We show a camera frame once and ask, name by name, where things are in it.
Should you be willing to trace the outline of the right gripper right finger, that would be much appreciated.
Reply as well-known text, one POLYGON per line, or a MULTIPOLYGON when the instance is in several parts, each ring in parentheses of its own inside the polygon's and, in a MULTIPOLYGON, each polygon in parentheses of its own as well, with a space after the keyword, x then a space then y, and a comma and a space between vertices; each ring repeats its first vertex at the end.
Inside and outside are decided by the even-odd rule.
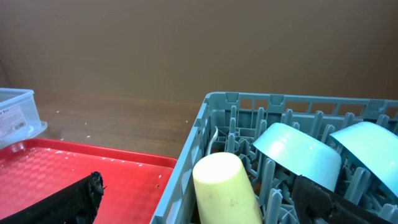
POLYGON ((388 224, 395 222, 395 206, 385 204, 379 214, 369 212, 312 180, 295 178, 292 200, 300 224, 388 224))

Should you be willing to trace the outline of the green bowl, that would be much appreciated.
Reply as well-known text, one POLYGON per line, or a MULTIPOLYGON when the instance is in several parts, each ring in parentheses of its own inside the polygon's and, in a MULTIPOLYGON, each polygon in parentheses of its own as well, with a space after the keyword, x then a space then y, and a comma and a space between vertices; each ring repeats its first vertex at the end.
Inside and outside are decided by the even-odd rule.
POLYGON ((335 190, 341 156, 330 146, 284 123, 272 124, 253 145, 295 175, 335 190))

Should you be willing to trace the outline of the light blue bowl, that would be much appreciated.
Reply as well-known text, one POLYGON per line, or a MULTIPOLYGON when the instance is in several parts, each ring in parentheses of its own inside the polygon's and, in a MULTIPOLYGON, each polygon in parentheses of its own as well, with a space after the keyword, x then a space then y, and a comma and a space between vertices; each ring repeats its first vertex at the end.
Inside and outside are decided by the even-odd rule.
POLYGON ((330 134, 397 195, 397 135, 363 121, 330 134))

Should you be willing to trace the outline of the yellow cup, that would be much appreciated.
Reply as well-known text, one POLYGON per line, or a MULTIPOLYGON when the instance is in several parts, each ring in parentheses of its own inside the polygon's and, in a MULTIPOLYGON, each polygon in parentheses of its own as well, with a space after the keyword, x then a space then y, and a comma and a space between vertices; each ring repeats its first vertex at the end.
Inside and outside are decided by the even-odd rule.
POLYGON ((193 183, 203 224, 262 223, 262 213, 240 158, 217 152, 193 168, 193 183))

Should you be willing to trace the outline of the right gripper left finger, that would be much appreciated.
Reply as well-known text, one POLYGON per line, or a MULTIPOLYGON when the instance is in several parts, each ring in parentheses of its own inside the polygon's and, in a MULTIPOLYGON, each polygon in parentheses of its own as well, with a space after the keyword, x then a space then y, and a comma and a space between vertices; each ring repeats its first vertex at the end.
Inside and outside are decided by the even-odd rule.
POLYGON ((103 195, 103 178, 95 171, 51 196, 1 219, 1 224, 92 224, 103 195))

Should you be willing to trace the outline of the white plastic spoon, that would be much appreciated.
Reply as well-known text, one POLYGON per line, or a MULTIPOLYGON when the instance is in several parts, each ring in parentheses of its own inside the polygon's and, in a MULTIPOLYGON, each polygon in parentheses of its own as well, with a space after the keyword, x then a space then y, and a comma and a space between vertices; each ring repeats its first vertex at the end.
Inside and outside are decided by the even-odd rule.
POLYGON ((212 145, 217 140, 217 138, 218 138, 218 128, 216 126, 214 126, 211 131, 211 138, 207 144, 205 156, 209 156, 211 154, 212 145))

